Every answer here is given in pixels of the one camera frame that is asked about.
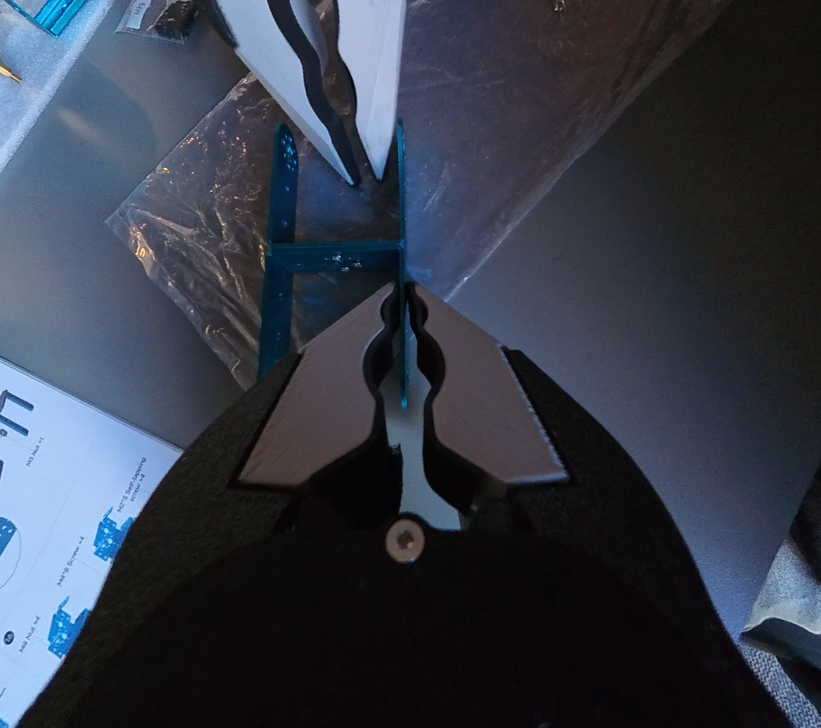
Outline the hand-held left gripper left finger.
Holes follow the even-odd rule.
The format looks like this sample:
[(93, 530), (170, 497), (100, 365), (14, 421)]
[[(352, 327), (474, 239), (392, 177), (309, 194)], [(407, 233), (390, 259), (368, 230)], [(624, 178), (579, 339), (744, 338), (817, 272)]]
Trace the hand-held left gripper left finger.
[(239, 484), (301, 489), (379, 439), (379, 387), (394, 365), (400, 293), (383, 286), (303, 348)]

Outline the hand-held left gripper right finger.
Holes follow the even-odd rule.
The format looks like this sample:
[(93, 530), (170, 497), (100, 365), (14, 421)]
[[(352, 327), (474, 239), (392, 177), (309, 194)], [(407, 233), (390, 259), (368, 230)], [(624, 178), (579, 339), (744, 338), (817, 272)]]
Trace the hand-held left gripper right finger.
[(556, 446), (504, 347), (418, 284), (408, 285), (417, 365), (429, 383), (423, 461), (432, 488), (565, 483)]

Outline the blue metal bracket assembly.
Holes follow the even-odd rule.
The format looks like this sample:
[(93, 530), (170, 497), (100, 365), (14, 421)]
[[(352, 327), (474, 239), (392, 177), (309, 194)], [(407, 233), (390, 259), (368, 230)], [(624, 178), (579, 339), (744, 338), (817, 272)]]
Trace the blue metal bracket assembly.
[(287, 124), (274, 133), (269, 216), (265, 232), (258, 378), (291, 348), (293, 277), (342, 271), (390, 271), (399, 287), (399, 391), (409, 408), (411, 373), (407, 356), (407, 274), (405, 130), (400, 119), (388, 155), (387, 171), (398, 181), (399, 236), (392, 240), (295, 242), (299, 159)]

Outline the grey desk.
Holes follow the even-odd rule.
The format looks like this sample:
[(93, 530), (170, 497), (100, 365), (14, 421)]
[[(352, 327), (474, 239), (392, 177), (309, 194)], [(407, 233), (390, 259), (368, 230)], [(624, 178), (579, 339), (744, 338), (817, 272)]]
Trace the grey desk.
[[(185, 448), (241, 390), (104, 220), (243, 70), (128, 1), (2, 172), (2, 357)], [(737, 635), (819, 461), (819, 0), (735, 0), (453, 303), (621, 442)]]

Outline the pile of small hardware bags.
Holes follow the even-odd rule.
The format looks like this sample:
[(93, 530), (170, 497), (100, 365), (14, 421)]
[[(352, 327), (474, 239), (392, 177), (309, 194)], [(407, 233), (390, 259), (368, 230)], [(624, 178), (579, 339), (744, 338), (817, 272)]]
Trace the pile of small hardware bags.
[(130, 0), (116, 33), (184, 44), (198, 15), (193, 0)]

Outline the large clear plastic bag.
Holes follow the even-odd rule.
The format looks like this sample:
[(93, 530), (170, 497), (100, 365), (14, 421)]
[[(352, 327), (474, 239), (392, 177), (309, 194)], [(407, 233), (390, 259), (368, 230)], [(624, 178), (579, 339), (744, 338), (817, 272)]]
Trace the large clear plastic bag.
[[(449, 300), (732, 0), (408, 0), (410, 278)], [(106, 225), (241, 388), (256, 379), (274, 130), (251, 75)]]

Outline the white instruction booklet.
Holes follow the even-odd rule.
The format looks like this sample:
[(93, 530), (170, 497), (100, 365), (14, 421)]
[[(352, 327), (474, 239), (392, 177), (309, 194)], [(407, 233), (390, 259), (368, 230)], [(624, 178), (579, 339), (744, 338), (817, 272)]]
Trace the white instruction booklet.
[(181, 450), (1, 362), (1, 725), (65, 660)]

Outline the grey fabric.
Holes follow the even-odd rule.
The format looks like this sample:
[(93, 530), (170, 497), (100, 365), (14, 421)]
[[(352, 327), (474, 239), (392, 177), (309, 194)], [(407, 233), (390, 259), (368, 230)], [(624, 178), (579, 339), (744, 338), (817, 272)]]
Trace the grey fabric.
[(777, 551), (741, 650), (793, 726), (820, 726), (820, 472)]

